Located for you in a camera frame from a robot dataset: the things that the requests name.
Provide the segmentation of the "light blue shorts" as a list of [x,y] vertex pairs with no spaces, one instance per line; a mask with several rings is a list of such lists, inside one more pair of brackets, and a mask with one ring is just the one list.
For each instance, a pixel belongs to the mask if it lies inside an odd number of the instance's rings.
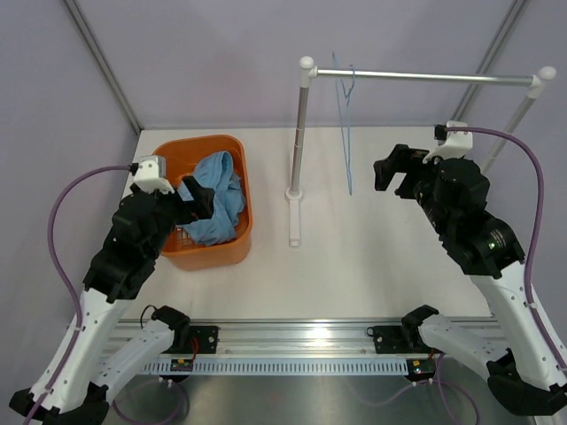
[[246,206],[241,179],[228,151],[217,151],[201,159],[191,176],[197,183],[214,191],[214,213],[211,219],[182,225],[193,243],[212,246],[237,238],[239,214]]

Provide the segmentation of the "blue wire hanger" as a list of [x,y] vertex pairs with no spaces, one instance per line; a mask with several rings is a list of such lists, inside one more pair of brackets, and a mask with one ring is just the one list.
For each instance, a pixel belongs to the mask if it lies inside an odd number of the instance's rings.
[[344,77],[338,77],[335,80],[335,93],[338,107],[338,119],[340,125],[341,142],[345,162],[346,186],[348,195],[353,194],[353,177],[352,177],[352,155],[351,155],[351,98],[356,84],[356,76],[354,75],[355,67],[350,64],[347,69],[351,72],[351,83],[347,85]]

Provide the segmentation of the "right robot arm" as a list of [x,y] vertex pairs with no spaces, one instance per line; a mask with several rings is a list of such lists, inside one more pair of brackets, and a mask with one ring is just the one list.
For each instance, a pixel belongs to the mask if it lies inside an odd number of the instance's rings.
[[410,351],[443,352],[486,381],[494,398],[518,416],[552,416],[566,406],[566,378],[529,310],[524,251],[511,227],[486,210],[490,182],[466,158],[428,160],[397,144],[374,163],[375,189],[404,178],[395,193],[416,201],[439,241],[479,289],[506,338],[492,344],[422,305],[401,320]]

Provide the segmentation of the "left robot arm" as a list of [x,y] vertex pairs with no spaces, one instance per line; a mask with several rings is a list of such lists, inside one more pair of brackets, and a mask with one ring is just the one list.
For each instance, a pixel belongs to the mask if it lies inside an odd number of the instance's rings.
[[105,364],[99,358],[110,334],[155,270],[175,228],[214,213],[214,190],[183,178],[191,198],[176,189],[148,191],[132,185],[112,217],[102,249],[91,260],[84,289],[74,295],[75,316],[41,378],[12,395],[9,407],[42,424],[100,424],[124,386],[152,358],[184,351],[190,319],[163,306],[127,345]]

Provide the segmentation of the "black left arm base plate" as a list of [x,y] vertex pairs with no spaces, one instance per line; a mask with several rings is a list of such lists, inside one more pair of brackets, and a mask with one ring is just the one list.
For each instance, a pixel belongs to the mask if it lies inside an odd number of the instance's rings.
[[172,354],[215,354],[218,345],[217,326],[189,326],[176,330],[172,346],[167,350]]

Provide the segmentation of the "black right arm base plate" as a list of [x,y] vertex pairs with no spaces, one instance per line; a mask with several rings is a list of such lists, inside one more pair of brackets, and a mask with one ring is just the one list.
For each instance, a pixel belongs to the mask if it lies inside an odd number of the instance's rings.
[[416,329],[401,324],[376,325],[366,328],[376,354],[441,354],[441,351],[426,345]]

